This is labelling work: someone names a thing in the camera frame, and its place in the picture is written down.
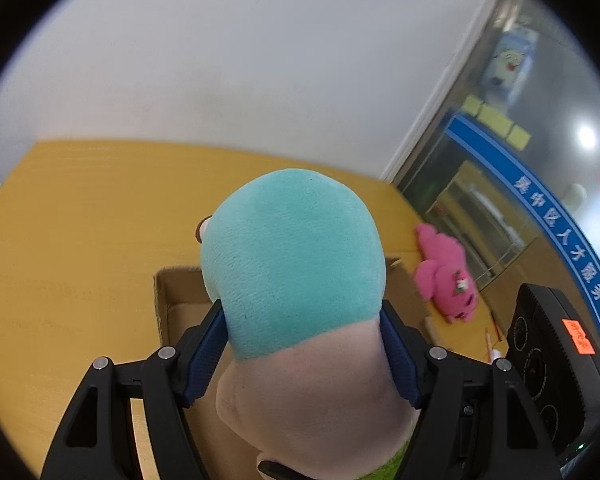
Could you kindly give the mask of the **teal and pink plush toy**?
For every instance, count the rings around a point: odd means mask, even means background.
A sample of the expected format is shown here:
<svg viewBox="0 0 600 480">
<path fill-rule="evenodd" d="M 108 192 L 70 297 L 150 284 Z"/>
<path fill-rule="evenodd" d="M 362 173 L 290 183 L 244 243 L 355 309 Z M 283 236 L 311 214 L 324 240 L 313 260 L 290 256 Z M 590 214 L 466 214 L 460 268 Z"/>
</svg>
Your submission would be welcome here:
<svg viewBox="0 0 600 480">
<path fill-rule="evenodd" d="M 261 462 L 308 478 L 393 477 L 418 413 L 382 343 L 386 260 L 362 200 L 315 171 L 274 171 L 228 196 L 199 238 L 233 351 L 219 418 Z"/>
</svg>

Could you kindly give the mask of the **pink bear plush toy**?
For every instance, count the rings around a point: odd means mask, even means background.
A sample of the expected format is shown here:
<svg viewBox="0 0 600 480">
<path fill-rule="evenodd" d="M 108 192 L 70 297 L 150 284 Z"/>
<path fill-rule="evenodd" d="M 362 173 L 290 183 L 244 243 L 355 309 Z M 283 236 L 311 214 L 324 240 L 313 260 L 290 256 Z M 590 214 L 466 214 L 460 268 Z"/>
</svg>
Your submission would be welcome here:
<svg viewBox="0 0 600 480">
<path fill-rule="evenodd" d="M 479 294 L 468 271 L 464 246 L 429 223 L 415 226 L 415 234 L 424 257 L 413 275 L 419 295 L 432 301 L 446 322 L 471 321 Z"/>
</svg>

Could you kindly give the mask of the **long cardboard box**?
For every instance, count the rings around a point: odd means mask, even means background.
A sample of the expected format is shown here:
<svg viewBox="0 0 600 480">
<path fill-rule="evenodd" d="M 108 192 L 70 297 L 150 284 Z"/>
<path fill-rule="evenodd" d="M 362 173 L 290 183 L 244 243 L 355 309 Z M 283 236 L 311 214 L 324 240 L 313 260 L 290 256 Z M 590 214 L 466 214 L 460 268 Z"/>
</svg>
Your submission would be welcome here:
<svg viewBox="0 0 600 480">
<path fill-rule="evenodd" d="M 431 304 L 424 304 L 412 280 L 417 256 L 388 256 L 385 297 L 405 324 L 418 328 L 426 341 L 463 356 L 486 362 L 484 328 L 479 325 L 486 304 L 478 303 L 477 316 L 467 324 L 445 324 Z M 193 266 L 164 268 L 155 275 L 155 310 L 160 342 L 176 344 L 186 328 L 198 325 L 211 309 L 201 270 Z M 223 424 L 215 408 L 216 388 L 232 362 L 231 348 L 223 351 L 204 396 L 184 411 L 188 429 L 212 479 L 257 479 L 259 451 Z"/>
</svg>

